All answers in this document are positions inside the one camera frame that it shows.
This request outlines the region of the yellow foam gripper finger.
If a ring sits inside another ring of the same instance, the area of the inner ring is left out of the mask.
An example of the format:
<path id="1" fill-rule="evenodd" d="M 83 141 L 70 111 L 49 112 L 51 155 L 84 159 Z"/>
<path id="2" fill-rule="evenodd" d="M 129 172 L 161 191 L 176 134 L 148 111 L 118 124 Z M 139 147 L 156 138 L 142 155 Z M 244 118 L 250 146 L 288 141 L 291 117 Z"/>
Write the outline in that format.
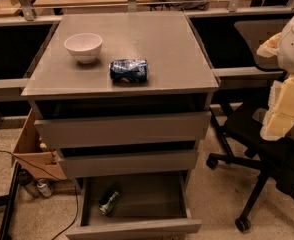
<path id="1" fill-rule="evenodd" d="M 293 125 L 294 75 L 290 75 L 284 82 L 273 82 L 260 136 L 267 141 L 277 141 L 284 137 Z"/>
<path id="2" fill-rule="evenodd" d="M 278 55 L 278 43 L 281 37 L 281 33 L 277 33 L 270 37 L 267 41 L 259 46 L 257 54 L 259 56 L 270 58 Z"/>

